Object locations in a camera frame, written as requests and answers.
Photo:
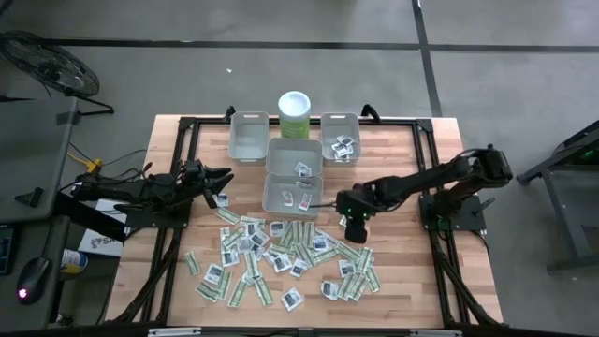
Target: computer mouse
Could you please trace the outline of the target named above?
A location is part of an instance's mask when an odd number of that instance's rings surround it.
[[[30,259],[22,268],[17,283],[17,299],[20,304],[33,304],[44,292],[50,261],[43,257]]]

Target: green container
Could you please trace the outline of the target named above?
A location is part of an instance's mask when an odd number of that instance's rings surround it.
[[[281,137],[310,137],[310,98],[301,92],[288,92],[279,98]]]

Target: desk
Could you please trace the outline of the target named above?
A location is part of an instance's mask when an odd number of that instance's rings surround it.
[[[168,172],[182,116],[156,116],[148,146],[146,163],[153,162],[152,173]],[[460,132],[455,119],[433,119],[435,138],[441,162],[450,160],[462,150]],[[270,126],[270,137],[279,137],[277,125]],[[262,194],[266,169],[238,167],[227,155],[227,125],[203,125],[199,132],[197,153],[202,162],[213,168],[233,168],[235,178],[226,187],[229,209],[239,215],[263,217],[267,223],[281,220],[262,210]],[[312,126],[311,139],[320,139],[319,126]],[[338,190],[351,188],[354,182],[364,182],[385,175],[407,175],[417,172],[412,132],[400,126],[361,126],[362,157],[355,168],[324,168],[324,200],[334,199]],[[188,140],[183,145],[187,154]],[[343,229],[340,215],[323,210],[316,225],[340,239]],[[396,212],[379,213],[368,222],[366,246],[373,249],[374,269],[381,282],[381,291],[367,290],[359,302],[327,300],[320,294],[323,279],[341,281],[339,257],[306,271],[300,280],[282,272],[276,274],[266,262],[258,266],[275,298],[274,304],[263,307],[256,291],[249,287],[239,309],[227,308],[233,286],[245,272],[245,262],[231,267],[233,278],[227,300],[212,303],[194,292],[204,273],[192,277],[183,262],[183,254],[194,250],[204,271],[211,262],[221,264],[219,228],[229,226],[214,215],[202,198],[192,207],[189,226],[183,232],[172,299],[168,315],[170,326],[221,327],[314,327],[314,328],[441,328],[443,326],[437,287],[432,267],[429,236],[420,228],[417,196],[411,196]],[[146,228],[124,243],[123,255],[110,297],[107,319],[120,314],[133,300],[147,279],[153,254],[156,230]],[[481,305],[498,321],[502,320],[495,286],[485,247],[467,232],[456,233],[463,280]],[[280,301],[289,288],[295,286],[305,296],[305,302],[288,313]],[[162,295],[162,281],[156,288],[153,315]],[[458,316],[455,292],[448,287],[452,313]]]

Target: white lid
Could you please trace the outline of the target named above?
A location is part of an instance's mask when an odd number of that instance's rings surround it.
[[[279,111],[287,120],[303,121],[310,115],[310,98],[301,92],[288,92],[279,98]]]

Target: gray tray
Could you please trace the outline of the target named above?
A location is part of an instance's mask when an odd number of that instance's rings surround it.
[[[362,150],[359,139],[359,122],[355,113],[323,113],[320,117],[320,132],[322,137],[322,155],[325,166],[328,167],[353,167],[358,162]],[[349,159],[335,159],[331,146],[338,142],[337,136],[345,135],[353,138],[354,152]]]
[[[296,186],[296,182],[311,183],[310,188],[301,188]],[[293,207],[283,205],[283,191],[289,191],[293,194]],[[306,219],[315,219],[320,209],[308,209],[302,211],[299,209],[301,198],[304,193],[312,194],[311,205],[320,203],[322,199],[322,179],[314,176],[310,178],[280,176],[269,173],[264,182],[264,197],[262,198],[262,208],[266,212],[272,212],[280,215],[293,215]]]
[[[228,155],[243,166],[264,166],[269,144],[266,112],[235,112],[231,119]]]
[[[322,143],[314,139],[271,139],[266,160],[266,170],[283,176],[297,177],[294,170],[298,162],[312,169],[312,175],[322,171]]]

